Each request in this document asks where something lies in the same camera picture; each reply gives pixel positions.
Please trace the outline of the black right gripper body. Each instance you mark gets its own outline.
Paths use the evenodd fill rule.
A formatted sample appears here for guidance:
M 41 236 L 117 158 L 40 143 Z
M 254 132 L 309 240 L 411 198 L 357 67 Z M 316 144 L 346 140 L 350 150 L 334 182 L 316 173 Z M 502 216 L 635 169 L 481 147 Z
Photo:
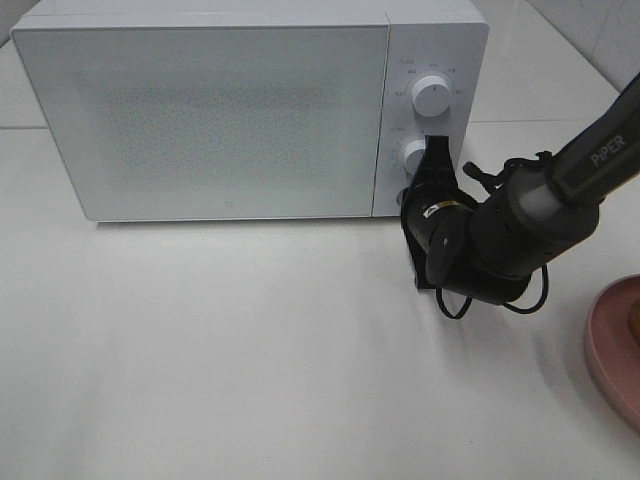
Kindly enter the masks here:
M 401 197 L 401 226 L 410 250 L 429 250 L 446 214 L 467 212 L 475 200 L 463 192 L 454 173 L 417 173 Z

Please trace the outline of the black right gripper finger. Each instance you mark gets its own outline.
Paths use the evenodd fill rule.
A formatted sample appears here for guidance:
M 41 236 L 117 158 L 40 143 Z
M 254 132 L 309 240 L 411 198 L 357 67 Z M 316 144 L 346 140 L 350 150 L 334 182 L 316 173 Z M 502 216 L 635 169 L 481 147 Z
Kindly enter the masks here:
M 458 185 L 448 136 L 427 135 L 425 137 L 425 150 L 417 169 L 417 183 L 440 186 Z

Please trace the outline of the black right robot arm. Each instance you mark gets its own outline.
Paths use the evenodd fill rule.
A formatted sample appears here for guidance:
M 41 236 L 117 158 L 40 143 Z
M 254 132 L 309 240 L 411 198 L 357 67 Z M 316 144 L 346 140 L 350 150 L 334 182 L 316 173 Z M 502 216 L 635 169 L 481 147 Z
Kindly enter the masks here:
M 417 289 L 438 302 L 451 291 L 465 308 L 478 300 L 516 311 L 540 272 L 541 298 L 525 310 L 533 313 L 548 295 L 548 263 L 592 235 L 601 202 L 639 173 L 639 81 L 557 153 L 508 159 L 495 175 L 466 163 L 483 202 L 460 189 L 448 137 L 425 145 L 400 211 Z

